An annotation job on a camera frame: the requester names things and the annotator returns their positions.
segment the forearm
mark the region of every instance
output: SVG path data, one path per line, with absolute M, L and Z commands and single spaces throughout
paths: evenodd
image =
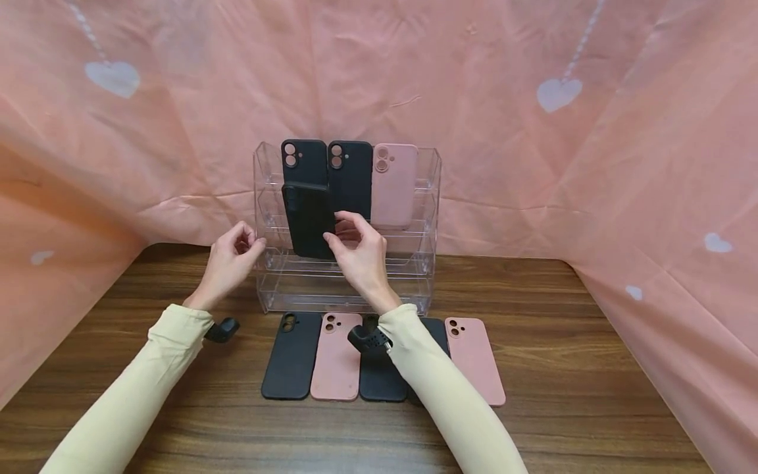
M 123 472 L 212 324 L 205 311 L 169 306 L 147 344 L 68 432 L 42 473 Z
M 466 474 L 527 472 L 495 412 L 429 335 L 413 305 L 379 319 L 390 358 L 431 415 Z

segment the black phone case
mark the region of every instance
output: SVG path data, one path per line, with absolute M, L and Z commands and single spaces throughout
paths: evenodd
M 426 327 L 431 337 L 440 345 L 444 353 L 450 357 L 450 347 L 447 345 L 447 333 L 445 332 L 445 321 L 436 318 L 421 318 L 421 323 Z M 408 386 L 408 402 L 417 407 L 422 406 L 421 400 L 413 389 Z
M 324 232 L 334 234 L 337 221 L 331 211 L 326 186 L 285 183 L 282 199 L 295 254 L 312 259 L 334 260 Z
M 295 146 L 293 154 L 295 165 L 293 167 L 287 164 L 285 146 L 288 143 Z M 321 140 L 284 140 L 281 145 L 281 154 L 285 183 L 298 182 L 321 186 L 329 184 L 326 143 Z
M 342 148 L 342 165 L 334 167 L 332 146 Z M 329 191 L 332 210 L 358 212 L 371 220 L 371 171 L 374 169 L 374 147 L 369 142 L 333 141 L 327 147 Z
M 376 329 L 378 319 L 379 316 L 368 316 L 363 325 L 371 332 Z M 408 384 L 384 347 L 361 354 L 358 393 L 363 400 L 381 402 L 402 402 L 408 396 Z
M 289 315 L 295 319 L 292 329 L 287 331 L 284 326 Z M 282 316 L 263 376 L 263 398 L 302 400 L 308 396 L 320 334 L 319 312 L 288 312 Z

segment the wooden table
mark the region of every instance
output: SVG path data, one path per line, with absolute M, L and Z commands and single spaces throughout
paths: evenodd
M 0 472 L 37 472 L 199 282 L 207 249 L 158 245 L 131 265 L 0 412 Z M 206 344 L 128 472 L 460 472 L 410 403 L 264 400 L 277 314 L 254 281 L 215 311 Z M 430 316 L 484 320 L 508 401 L 496 409 L 530 472 L 710 472 L 575 273 L 551 260 L 440 257 Z

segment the white heart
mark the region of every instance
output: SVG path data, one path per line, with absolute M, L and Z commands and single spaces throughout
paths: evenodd
M 706 248 L 711 252 L 716 253 L 728 253 L 731 252 L 734 247 L 729 242 L 723 240 L 716 232 L 710 232 L 706 234 L 704 239 Z
M 642 301 L 642 290 L 640 288 L 627 285 L 626 292 L 635 300 Z
M 559 79 L 548 79 L 537 88 L 537 101 L 552 114 L 559 108 L 570 104 L 581 92 L 581 81 L 572 79 L 562 83 Z
M 93 83 L 124 99 L 129 99 L 139 87 L 139 73 L 127 62 L 88 62 L 84 72 Z
M 45 260 L 49 259 L 53 256 L 55 252 L 52 250 L 43 250 L 41 252 L 35 252 L 32 254 L 31 262 L 32 265 L 39 266 L 41 265 Z

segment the acrylic display stand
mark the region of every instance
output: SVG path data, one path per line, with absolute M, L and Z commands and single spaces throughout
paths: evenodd
M 350 287 L 336 262 L 295 255 L 281 188 L 280 148 L 261 143 L 255 151 L 255 230 L 266 237 L 256 287 L 264 312 L 373 312 Z M 405 230 L 379 230 L 387 239 L 387 277 L 404 303 L 419 314 L 431 304 L 441 161 L 436 149 L 419 149 L 413 220 Z

